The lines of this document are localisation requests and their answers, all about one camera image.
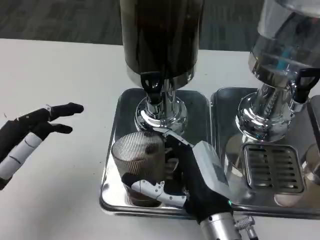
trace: drip tray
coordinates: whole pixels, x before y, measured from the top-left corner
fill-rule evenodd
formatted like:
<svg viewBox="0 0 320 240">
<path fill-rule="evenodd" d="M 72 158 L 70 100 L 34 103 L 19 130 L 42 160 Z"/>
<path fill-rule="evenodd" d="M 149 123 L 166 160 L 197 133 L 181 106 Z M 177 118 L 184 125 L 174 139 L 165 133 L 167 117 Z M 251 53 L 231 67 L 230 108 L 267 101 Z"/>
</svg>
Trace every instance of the drip tray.
<svg viewBox="0 0 320 240">
<path fill-rule="evenodd" d="M 243 159 L 248 185 L 256 191 L 300 194 L 305 186 L 297 152 L 291 146 L 247 143 Z"/>
<path fill-rule="evenodd" d="M 210 143 L 210 107 L 208 100 L 196 91 L 177 90 L 176 96 L 184 102 L 188 114 L 187 127 L 182 137 L 193 145 L 200 141 Z M 129 200 L 126 189 L 121 182 L 115 161 L 110 153 L 111 146 L 122 136 L 137 132 L 134 121 L 136 108 L 145 97 L 146 92 L 141 88 L 128 89 L 119 97 L 103 172 L 100 205 L 109 214 L 113 215 L 191 218 L 185 210 L 165 204 L 158 207 L 134 205 Z M 181 178 L 180 172 L 175 171 L 177 158 L 169 147 L 166 148 L 165 161 L 166 179 L 179 180 Z"/>
<path fill-rule="evenodd" d="M 320 186 L 310 177 L 305 158 L 316 143 L 308 111 L 293 118 L 281 140 L 250 140 L 238 130 L 235 117 L 241 99 L 256 91 L 225 87 L 211 97 L 212 144 L 224 167 L 232 207 L 250 215 L 320 219 Z M 320 109 L 320 97 L 311 103 Z M 315 152 L 309 155 L 317 166 Z"/>
</svg>

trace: coffee dispenser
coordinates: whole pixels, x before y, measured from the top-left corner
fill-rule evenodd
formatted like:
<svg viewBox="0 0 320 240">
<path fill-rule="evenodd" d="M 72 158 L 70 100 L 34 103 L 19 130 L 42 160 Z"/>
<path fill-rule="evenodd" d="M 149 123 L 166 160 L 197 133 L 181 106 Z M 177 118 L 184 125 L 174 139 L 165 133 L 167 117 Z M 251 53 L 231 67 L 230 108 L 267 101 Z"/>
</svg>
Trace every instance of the coffee dispenser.
<svg viewBox="0 0 320 240">
<path fill-rule="evenodd" d="M 203 0 L 120 0 L 127 73 L 143 88 L 134 121 L 138 130 L 182 134 L 188 110 L 176 90 L 195 74 Z"/>
</svg>

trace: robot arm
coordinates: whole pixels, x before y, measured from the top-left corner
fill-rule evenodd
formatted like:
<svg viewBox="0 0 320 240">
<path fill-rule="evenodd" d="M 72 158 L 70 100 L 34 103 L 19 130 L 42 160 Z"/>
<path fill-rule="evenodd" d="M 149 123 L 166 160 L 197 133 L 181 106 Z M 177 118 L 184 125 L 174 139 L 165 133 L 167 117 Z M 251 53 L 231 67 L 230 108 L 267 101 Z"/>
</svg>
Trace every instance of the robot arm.
<svg viewBox="0 0 320 240">
<path fill-rule="evenodd" d="M 183 194 L 174 182 L 157 183 L 130 173 L 122 176 L 122 182 L 146 196 L 185 209 L 195 217 L 207 240 L 241 240 L 239 230 L 242 229 L 247 230 L 251 240 L 257 240 L 253 218 L 236 222 L 233 217 L 229 184 L 213 147 L 205 141 L 193 146 L 171 130 L 153 130 L 166 138 L 179 159 L 187 193 Z"/>
<path fill-rule="evenodd" d="M 69 134 L 72 127 L 51 124 L 59 117 L 82 113 L 84 107 L 75 103 L 46 106 L 15 120 L 4 120 L 0 128 L 0 190 L 11 180 L 14 173 L 25 163 L 33 151 L 50 133 Z"/>
</svg>

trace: dispenser tap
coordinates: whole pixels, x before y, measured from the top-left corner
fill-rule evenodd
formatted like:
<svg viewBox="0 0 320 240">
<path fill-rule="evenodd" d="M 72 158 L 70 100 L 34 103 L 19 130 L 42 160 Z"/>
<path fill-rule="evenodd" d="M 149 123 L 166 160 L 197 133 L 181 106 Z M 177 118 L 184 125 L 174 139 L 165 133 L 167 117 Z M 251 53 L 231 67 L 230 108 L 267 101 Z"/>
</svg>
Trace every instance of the dispenser tap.
<svg viewBox="0 0 320 240">
<path fill-rule="evenodd" d="M 320 79 L 320 68 L 303 68 L 294 80 L 288 82 L 291 93 L 289 108 L 291 114 L 301 112 L 308 100 L 310 90 Z"/>
</svg>

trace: ribbed glass cup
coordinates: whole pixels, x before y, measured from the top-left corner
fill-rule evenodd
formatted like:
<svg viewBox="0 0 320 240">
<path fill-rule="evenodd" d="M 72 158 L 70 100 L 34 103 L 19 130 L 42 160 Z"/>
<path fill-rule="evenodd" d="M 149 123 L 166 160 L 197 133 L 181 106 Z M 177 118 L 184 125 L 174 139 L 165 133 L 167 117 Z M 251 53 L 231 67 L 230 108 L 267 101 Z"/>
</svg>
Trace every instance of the ribbed glass cup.
<svg viewBox="0 0 320 240">
<path fill-rule="evenodd" d="M 117 140 L 111 154 L 122 177 L 131 173 L 142 179 L 151 178 L 160 182 L 165 178 L 165 144 L 153 132 L 133 132 Z M 131 202 L 140 207 L 154 207 L 159 202 L 141 193 L 128 189 Z"/>
</svg>

